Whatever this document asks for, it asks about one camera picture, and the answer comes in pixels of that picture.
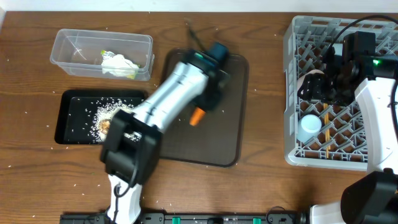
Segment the orange carrot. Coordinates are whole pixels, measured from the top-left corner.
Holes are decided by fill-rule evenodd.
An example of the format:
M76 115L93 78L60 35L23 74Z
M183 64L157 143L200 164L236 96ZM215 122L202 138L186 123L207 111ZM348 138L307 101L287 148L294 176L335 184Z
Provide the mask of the orange carrot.
M206 112L199 107L196 107L190 118L190 125L196 126L204 117Z

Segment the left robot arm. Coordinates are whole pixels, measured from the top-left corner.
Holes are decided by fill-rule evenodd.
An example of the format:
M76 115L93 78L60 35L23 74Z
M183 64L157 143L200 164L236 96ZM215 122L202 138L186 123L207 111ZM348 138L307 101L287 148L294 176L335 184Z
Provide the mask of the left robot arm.
M142 188L159 161L163 135L180 112L193 104L196 120L220 102L228 55L219 42L204 52L190 49L150 97L131 113L119 110L113 116L100 154L111 183L111 223L139 218Z

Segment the brown food scrap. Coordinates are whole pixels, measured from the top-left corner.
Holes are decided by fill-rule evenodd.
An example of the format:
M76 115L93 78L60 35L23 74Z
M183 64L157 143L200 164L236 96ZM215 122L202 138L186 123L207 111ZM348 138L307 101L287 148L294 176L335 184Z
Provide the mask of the brown food scrap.
M100 121L98 125L99 132L104 135L107 135L110 127L110 122L111 122L110 119L104 119Z

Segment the white rice pile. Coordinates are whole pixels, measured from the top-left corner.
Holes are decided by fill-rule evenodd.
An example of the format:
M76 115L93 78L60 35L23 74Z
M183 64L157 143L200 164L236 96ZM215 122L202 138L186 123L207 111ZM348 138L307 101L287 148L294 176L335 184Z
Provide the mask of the white rice pile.
M93 125L91 126L91 130L89 132L89 136L92 137L93 143L102 143L106 139L107 135L104 135L99 132L98 125L99 122L104 119L110 119L112 121L114 115L118 111L124 111L127 113L132 113L134 109L134 105L127 104L127 101L112 101L110 103L105 103L103 106L100 106L93 117Z

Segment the white tissue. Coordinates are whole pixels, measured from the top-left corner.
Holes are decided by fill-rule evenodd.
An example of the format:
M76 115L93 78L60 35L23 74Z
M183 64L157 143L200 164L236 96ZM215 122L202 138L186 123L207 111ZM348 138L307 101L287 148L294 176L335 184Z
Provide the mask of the white tissue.
M104 54L101 63L102 73L110 73L115 77L135 77L139 66L121 54Z

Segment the pink cup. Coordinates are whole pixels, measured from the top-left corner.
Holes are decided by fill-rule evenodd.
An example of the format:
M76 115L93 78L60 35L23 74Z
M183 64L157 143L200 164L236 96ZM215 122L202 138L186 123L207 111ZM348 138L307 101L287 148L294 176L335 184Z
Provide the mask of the pink cup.
M320 73L320 74L324 75L323 71L314 69L314 70L311 70L311 71L307 72L305 75L303 75L302 77L300 77L297 80L297 95L298 96L301 96L303 94L303 90L300 90L300 89L303 86L305 77L308 76L308 75L316 74L316 73Z

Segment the light blue cup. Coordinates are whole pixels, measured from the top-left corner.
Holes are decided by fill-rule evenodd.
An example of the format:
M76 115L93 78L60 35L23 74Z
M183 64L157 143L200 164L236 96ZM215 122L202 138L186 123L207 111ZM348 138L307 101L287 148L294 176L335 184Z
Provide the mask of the light blue cup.
M318 116L305 115L298 121L297 139L300 142L307 142L312 137L318 136L321 127L322 122Z

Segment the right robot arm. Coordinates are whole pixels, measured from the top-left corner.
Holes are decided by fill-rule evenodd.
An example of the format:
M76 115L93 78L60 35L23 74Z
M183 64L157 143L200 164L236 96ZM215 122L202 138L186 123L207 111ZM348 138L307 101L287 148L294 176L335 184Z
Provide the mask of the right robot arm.
M368 173L339 201L312 206L307 222L397 223L397 57L378 56L376 35L357 31L344 37L341 55L330 47L323 62L324 71L306 74L297 95L340 106L357 102Z

